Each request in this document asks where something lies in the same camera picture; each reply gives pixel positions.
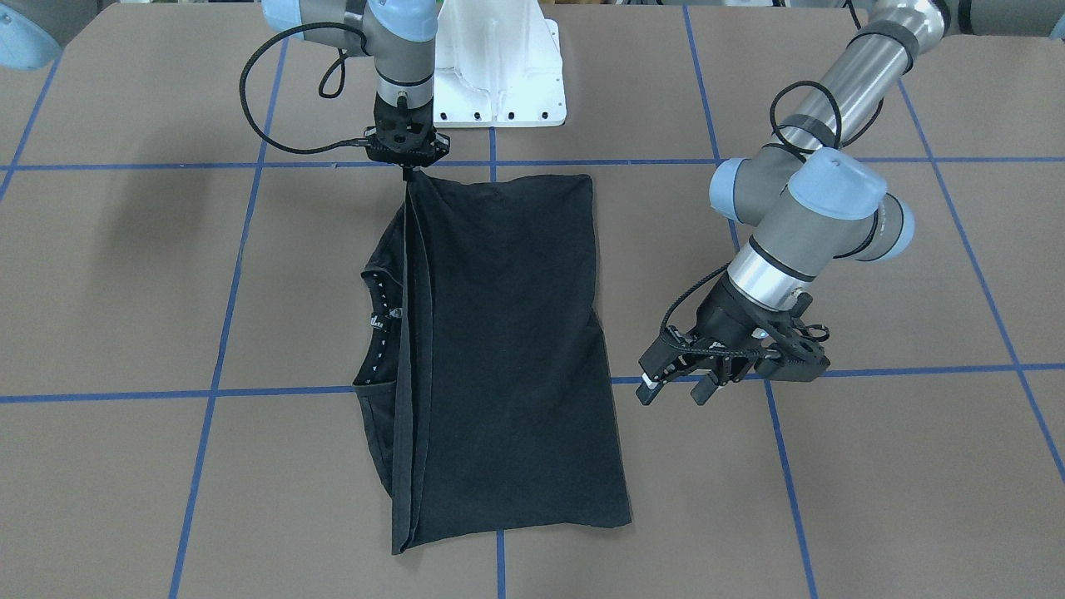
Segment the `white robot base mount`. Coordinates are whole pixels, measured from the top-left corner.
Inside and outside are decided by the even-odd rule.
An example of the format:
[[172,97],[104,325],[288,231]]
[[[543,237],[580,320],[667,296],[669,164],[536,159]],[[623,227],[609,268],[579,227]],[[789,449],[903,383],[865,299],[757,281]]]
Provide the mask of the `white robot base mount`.
[[559,27],[537,1],[445,1],[438,10],[438,128],[561,126]]

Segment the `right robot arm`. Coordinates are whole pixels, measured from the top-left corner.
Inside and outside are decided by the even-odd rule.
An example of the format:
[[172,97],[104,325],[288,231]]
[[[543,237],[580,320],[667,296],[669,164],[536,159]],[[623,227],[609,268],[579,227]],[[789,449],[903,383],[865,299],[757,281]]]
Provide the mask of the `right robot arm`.
[[[264,19],[276,34],[255,50],[239,80],[245,119],[273,147],[294,155],[314,155],[341,147],[365,149],[371,161],[399,166],[404,181],[419,168],[432,166],[450,151],[450,140],[435,125],[435,1],[263,1]],[[320,80],[320,97],[335,98],[344,88],[345,62],[372,56],[377,72],[374,124],[361,137],[315,148],[295,148],[271,139],[250,112],[246,83],[255,62],[289,37],[338,50],[334,64]]]

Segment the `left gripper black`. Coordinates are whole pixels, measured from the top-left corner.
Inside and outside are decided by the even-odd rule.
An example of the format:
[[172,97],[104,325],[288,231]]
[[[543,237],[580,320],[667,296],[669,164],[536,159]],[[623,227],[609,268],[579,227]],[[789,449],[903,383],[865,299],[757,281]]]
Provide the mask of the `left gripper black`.
[[[687,333],[671,325],[670,318],[685,300],[712,284],[697,307],[695,325]],[[767,309],[746,297],[727,275],[708,275],[673,300],[661,320],[661,333],[639,358],[642,368],[637,398],[651,404],[665,384],[704,371],[690,396],[697,406],[749,372],[764,379],[810,382],[828,370],[830,358],[823,341],[830,337],[822,324],[807,324],[802,317],[813,303],[802,290],[794,304],[782,311]]]

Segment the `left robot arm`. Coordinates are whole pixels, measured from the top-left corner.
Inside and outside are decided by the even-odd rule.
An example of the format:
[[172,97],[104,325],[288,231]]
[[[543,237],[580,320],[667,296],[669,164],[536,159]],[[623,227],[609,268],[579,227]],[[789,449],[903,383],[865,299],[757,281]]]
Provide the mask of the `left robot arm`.
[[666,384],[699,372],[699,405],[756,373],[810,382],[829,368],[822,324],[803,322],[812,284],[832,260],[878,263],[910,246],[915,216],[876,171],[845,148],[867,132],[881,102],[918,56],[946,37],[1063,37],[1061,1],[876,1],[841,56],[784,119],[770,106],[771,140],[752,158],[712,175],[715,212],[753,228],[727,265],[705,280],[692,329],[663,319],[640,358],[637,398],[651,404]]

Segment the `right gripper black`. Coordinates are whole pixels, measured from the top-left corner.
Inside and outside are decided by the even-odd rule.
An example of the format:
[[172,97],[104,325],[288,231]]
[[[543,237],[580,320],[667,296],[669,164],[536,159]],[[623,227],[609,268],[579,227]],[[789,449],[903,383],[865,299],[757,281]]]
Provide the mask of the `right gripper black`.
[[373,109],[375,125],[365,129],[366,155],[372,161],[402,166],[404,183],[414,181],[417,167],[432,166],[450,152],[450,140],[438,132],[433,100],[410,107],[403,98],[391,106],[376,96]]

